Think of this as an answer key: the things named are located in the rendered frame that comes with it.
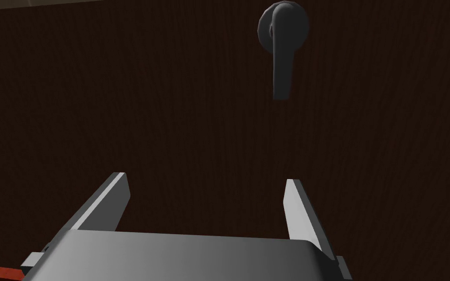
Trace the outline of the dark brown wooden door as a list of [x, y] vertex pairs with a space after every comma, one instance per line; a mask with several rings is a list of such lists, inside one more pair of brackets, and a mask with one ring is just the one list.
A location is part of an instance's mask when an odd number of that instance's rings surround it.
[[286, 239], [300, 179], [355, 281], [450, 281], [450, 0], [294, 0], [285, 101], [276, 1], [0, 10], [0, 266], [124, 172], [119, 231]]

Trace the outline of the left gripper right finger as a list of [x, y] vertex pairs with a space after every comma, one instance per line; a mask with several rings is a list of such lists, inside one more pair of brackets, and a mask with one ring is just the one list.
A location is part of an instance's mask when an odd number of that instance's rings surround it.
[[283, 197], [283, 208], [291, 240], [309, 241], [329, 259], [335, 261], [325, 229], [299, 179], [287, 179]]

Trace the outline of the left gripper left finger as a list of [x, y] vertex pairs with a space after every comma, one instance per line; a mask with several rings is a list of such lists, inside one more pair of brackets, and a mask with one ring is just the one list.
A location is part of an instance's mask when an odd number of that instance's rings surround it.
[[115, 231], [129, 199], [127, 175], [113, 173], [67, 222], [67, 229]]

